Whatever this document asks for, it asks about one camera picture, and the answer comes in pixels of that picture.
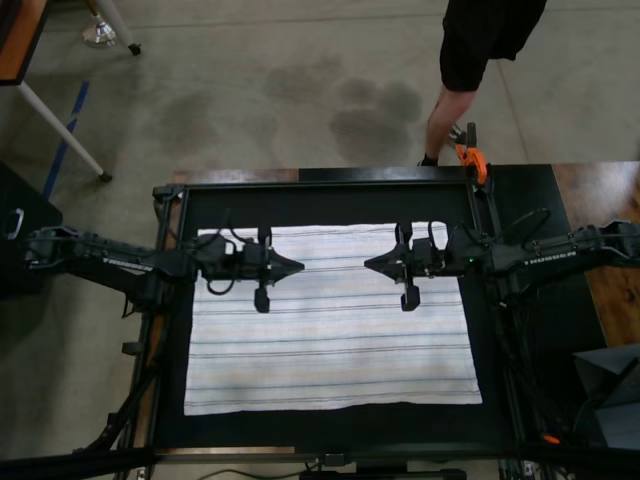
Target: black shorts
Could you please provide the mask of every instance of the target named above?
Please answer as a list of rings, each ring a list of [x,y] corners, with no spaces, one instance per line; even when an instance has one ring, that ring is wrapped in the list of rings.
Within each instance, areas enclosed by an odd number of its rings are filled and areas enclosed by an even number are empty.
[[[454,92],[478,89],[490,58],[515,60],[547,0],[449,0],[440,50],[442,83]]]

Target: blue stripe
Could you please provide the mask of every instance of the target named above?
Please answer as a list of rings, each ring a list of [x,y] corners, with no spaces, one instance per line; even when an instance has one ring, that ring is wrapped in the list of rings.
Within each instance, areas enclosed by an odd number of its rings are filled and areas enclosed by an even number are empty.
[[[78,119],[74,118],[71,120],[71,123],[67,125],[67,130],[71,133],[76,129],[76,124],[78,123]],[[67,149],[69,148],[69,144],[64,140],[60,142],[58,145],[58,150],[56,150],[56,156],[53,159],[53,165],[51,165],[51,169],[49,170],[49,176],[47,177],[47,182],[44,184],[44,190],[42,190],[42,196],[49,200],[51,197],[51,192],[53,192],[53,186],[56,183],[56,179],[58,178],[58,173],[60,173],[60,167],[62,166],[62,161],[64,160],[64,156],[67,154]]]
[[[82,110],[82,106],[84,105],[84,100],[87,98],[87,93],[89,93],[89,82],[84,81],[80,86],[80,93],[78,93],[78,98],[76,98],[76,104],[73,106],[73,111],[71,115],[77,115]]]
[[[87,93],[89,92],[89,82],[84,81],[80,86],[80,91],[78,92],[78,96],[76,97],[76,103],[73,105],[73,110],[71,111],[72,115],[77,115],[82,110],[82,106],[84,105],[84,101],[87,98]],[[71,120],[69,125],[67,125],[67,130],[71,133],[76,128],[78,123],[78,119],[74,118]],[[51,165],[51,169],[49,170],[49,175],[47,176],[47,181],[44,184],[44,189],[42,190],[42,196],[49,200],[51,197],[51,193],[53,192],[53,187],[56,184],[56,180],[58,178],[58,174],[60,173],[60,167],[62,167],[62,162],[64,161],[64,157],[67,154],[67,149],[69,145],[67,142],[62,140],[60,145],[58,145],[58,150],[56,150],[56,156],[53,158],[53,164]]]

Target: black frame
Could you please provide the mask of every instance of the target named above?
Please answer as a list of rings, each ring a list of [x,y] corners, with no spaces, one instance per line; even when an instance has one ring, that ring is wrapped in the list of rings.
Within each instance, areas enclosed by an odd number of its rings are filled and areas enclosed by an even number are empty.
[[[377,184],[415,184],[443,185],[465,184],[474,227],[482,230],[482,226],[491,226],[491,233],[500,231],[498,212],[493,199],[491,186],[485,190],[475,189],[472,181],[462,168],[445,169],[344,169],[344,170],[301,170],[298,181],[295,183],[256,183],[256,184],[223,184],[223,185],[194,185],[168,186],[160,197],[162,202],[162,222],[158,229],[156,247],[165,248],[168,237],[169,219],[172,203],[180,196],[181,209],[179,228],[177,231],[178,242],[184,229],[186,211],[189,205],[189,194],[192,191],[204,189],[251,189],[251,188],[304,188],[322,187],[327,185],[377,185]],[[154,420],[157,416],[157,404],[159,398],[159,378],[156,375],[162,368],[161,362],[151,362],[146,365],[150,348],[151,332],[155,317],[151,314],[143,316],[140,337],[137,344],[131,346],[131,353],[136,354],[134,373],[132,376],[131,394],[123,404],[120,412],[110,418],[109,424],[101,436],[86,449],[70,455],[57,457],[44,457],[28,460],[17,460],[0,463],[0,477],[8,478],[47,478],[47,479],[80,479],[102,475],[109,472],[117,473],[116,478],[126,478],[129,470],[146,467],[147,477],[150,478],[153,465],[159,462],[166,463],[251,463],[251,462],[313,462],[316,458],[321,461],[328,453],[233,453],[233,454],[193,454],[171,453],[154,450],[153,446],[146,448],[132,448],[137,422],[136,409],[142,394],[147,390],[150,379],[155,378],[153,407],[151,412],[152,422],[146,432],[146,444],[152,445]],[[540,440],[526,438],[525,425],[522,417],[522,395],[513,375],[504,370],[506,398],[510,406],[515,444],[510,449],[496,449],[483,444],[411,444],[393,445],[380,449],[372,449],[363,452],[350,452],[343,455],[344,463],[366,462],[382,460],[394,463],[407,460],[453,460],[453,459],[481,459],[481,458],[513,458],[517,460],[527,459],[540,463],[561,464],[587,469],[601,469],[605,472],[619,472],[623,474],[640,473],[640,453],[634,451],[569,447],[564,445],[550,445]],[[534,413],[535,421],[539,427],[543,427],[539,415]],[[119,437],[118,448],[109,450],[115,441],[120,429],[124,426]]]

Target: orange clamp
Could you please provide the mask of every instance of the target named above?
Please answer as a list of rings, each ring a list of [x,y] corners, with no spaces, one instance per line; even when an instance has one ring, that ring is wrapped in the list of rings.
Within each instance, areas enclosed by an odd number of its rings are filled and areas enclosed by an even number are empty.
[[[456,153],[463,167],[475,167],[477,172],[477,183],[483,186],[487,182],[487,163],[484,161],[484,154],[476,148],[477,135],[476,124],[467,124],[466,145],[456,144]]]

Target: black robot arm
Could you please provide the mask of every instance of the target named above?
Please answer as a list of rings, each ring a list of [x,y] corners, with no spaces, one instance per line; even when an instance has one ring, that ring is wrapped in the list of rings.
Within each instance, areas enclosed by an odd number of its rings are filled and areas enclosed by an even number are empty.
[[[242,247],[218,233],[199,236],[181,248],[157,251],[102,238],[69,227],[47,227],[26,240],[27,268],[43,274],[69,273],[123,292],[134,311],[168,305],[170,286],[194,283],[198,272],[213,294],[228,293],[233,283],[255,280],[254,304],[269,312],[266,287],[304,270],[304,265],[278,255],[271,229],[258,229],[258,242],[241,239]],[[228,280],[217,292],[212,281]]]
[[[625,221],[589,225],[519,245],[500,243],[464,226],[450,232],[445,246],[437,246],[432,236],[414,239],[411,244],[412,235],[410,223],[398,224],[395,248],[365,261],[365,267],[405,285],[401,299],[405,311],[420,304],[415,277],[459,277],[476,271],[507,279],[512,290],[509,295],[517,298],[544,283],[599,266],[640,267],[640,225]]]

